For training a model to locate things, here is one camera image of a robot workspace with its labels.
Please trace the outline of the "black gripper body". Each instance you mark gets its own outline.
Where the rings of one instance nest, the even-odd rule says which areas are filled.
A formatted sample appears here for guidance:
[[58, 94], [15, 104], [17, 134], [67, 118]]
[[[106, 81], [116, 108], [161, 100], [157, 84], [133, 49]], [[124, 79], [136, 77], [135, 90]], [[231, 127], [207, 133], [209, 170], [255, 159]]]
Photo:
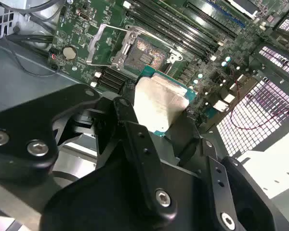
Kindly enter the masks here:
[[56, 193], [42, 231], [216, 231], [222, 224], [214, 195], [219, 162], [201, 153], [200, 176], [160, 161], [134, 110], [116, 107], [113, 140], [103, 166]]

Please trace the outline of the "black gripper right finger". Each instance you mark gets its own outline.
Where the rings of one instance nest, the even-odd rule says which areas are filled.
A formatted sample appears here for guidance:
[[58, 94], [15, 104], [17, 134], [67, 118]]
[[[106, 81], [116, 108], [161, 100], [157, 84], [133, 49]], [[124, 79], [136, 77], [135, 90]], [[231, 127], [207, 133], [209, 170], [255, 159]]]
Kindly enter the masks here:
[[202, 137], [186, 110], [166, 132], [177, 166], [196, 175], [189, 205], [198, 231], [289, 231], [289, 221], [243, 165], [219, 158], [214, 144]]

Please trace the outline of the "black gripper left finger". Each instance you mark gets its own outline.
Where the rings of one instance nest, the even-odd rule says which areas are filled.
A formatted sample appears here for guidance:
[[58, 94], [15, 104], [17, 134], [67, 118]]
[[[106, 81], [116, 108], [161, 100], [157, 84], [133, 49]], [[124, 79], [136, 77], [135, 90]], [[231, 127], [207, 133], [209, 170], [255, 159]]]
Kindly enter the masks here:
[[102, 155], [113, 140], [116, 107], [131, 107], [123, 97], [102, 98], [76, 84], [0, 112], [0, 179], [41, 183], [58, 158], [59, 146], [75, 137], [72, 120], [88, 111]]

